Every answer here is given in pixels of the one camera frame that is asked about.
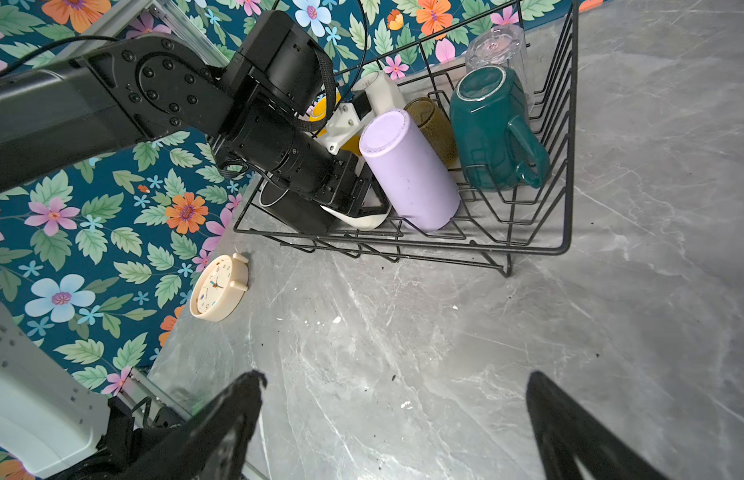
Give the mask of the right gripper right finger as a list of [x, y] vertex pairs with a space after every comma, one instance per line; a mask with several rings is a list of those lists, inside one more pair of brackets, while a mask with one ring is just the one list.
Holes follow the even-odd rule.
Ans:
[[543, 372], [530, 375], [526, 403], [548, 479], [666, 477]]

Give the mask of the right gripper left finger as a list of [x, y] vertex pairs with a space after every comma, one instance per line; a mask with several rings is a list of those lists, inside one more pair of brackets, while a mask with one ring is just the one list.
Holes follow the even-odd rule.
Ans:
[[121, 479], [239, 479], [260, 411], [266, 376], [236, 378], [197, 415], [170, 430]]

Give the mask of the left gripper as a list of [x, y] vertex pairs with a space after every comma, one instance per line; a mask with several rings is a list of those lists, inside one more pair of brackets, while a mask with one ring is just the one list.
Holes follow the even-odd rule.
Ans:
[[388, 214], [391, 208], [372, 169], [351, 151], [332, 154], [311, 137], [296, 137], [287, 162], [289, 189], [350, 218]]

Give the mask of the black mug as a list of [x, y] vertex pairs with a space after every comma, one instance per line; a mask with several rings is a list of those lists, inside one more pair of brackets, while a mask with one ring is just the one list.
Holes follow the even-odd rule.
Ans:
[[269, 181], [263, 183], [259, 204], [282, 223], [302, 234], [326, 234], [336, 220], [320, 205]]

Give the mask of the yellow mug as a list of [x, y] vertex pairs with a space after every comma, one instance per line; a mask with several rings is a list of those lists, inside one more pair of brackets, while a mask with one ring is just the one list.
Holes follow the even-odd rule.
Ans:
[[338, 108], [338, 105], [340, 103], [344, 103], [344, 102], [341, 102], [341, 98], [337, 97], [334, 108], [330, 109], [328, 98], [323, 97], [322, 99], [318, 100], [313, 105], [313, 107], [308, 111], [309, 121], [312, 123], [321, 123], [324, 120], [326, 120], [326, 124], [327, 124], [327, 122], [332, 118], [334, 111]]

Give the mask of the lilac plastic cup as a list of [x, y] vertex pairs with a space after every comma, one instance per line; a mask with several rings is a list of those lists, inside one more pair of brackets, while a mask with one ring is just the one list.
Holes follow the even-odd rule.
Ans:
[[412, 229], [438, 231], [457, 213], [457, 183], [408, 112], [394, 109], [377, 116], [360, 137], [360, 151]]

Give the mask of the white cream mug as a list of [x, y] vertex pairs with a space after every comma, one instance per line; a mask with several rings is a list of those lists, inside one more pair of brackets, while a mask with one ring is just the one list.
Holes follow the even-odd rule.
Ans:
[[382, 71], [375, 71], [359, 79], [352, 92], [365, 93], [376, 116], [392, 110], [403, 110], [407, 104], [397, 84]]

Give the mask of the olive glass cup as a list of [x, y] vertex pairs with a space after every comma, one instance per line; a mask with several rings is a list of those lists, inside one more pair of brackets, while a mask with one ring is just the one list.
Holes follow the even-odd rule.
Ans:
[[421, 97], [410, 101], [405, 106], [405, 111], [410, 114], [442, 163], [448, 169], [455, 168], [459, 154], [454, 132], [439, 104], [429, 97]]

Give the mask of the black wire dish rack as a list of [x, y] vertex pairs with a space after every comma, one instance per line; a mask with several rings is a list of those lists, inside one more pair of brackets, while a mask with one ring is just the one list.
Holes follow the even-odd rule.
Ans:
[[481, 190], [455, 168], [461, 205], [456, 216], [435, 233], [419, 231], [391, 215], [375, 230], [335, 223], [319, 235], [281, 222], [260, 202], [264, 184], [258, 182], [232, 225], [234, 232], [305, 253], [331, 251], [350, 258], [376, 256], [392, 263], [407, 259], [481, 267], [505, 277], [512, 273], [514, 255], [566, 253], [573, 237], [580, 4], [573, 1], [568, 7], [545, 80], [532, 93], [531, 129], [552, 162], [542, 188], [518, 185]]

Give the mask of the dark green mug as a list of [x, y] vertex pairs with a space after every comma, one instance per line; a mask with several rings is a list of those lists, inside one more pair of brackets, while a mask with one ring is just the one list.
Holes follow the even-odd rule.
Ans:
[[531, 129], [526, 95], [513, 69], [486, 65], [467, 73], [452, 93], [450, 120], [472, 187], [540, 189], [548, 180], [550, 156]]

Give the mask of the clear plastic cup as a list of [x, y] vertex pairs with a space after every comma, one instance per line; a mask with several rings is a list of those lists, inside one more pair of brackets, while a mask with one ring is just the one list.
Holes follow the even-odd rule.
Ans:
[[534, 88], [527, 72], [527, 42], [524, 29], [518, 25], [494, 26], [474, 39], [466, 54], [466, 71], [486, 65], [500, 65], [514, 70], [526, 96], [528, 110], [534, 106]]

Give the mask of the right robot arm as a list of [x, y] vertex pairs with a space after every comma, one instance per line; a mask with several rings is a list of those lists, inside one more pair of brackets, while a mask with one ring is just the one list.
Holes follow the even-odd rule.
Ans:
[[[239, 479], [266, 376], [241, 374], [194, 416], [160, 392], [130, 404], [74, 379], [0, 302], [0, 446], [44, 479]], [[550, 479], [657, 479], [660, 472], [540, 371], [526, 403]]]

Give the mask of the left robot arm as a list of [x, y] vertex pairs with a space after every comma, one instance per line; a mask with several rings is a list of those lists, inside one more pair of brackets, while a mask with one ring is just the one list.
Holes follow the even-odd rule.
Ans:
[[268, 11], [223, 68], [165, 34], [119, 40], [17, 74], [0, 72], [0, 193], [96, 155], [185, 128], [203, 132], [218, 169], [253, 169], [348, 217], [389, 201], [371, 169], [321, 145], [304, 114], [336, 100], [333, 64], [286, 13]]

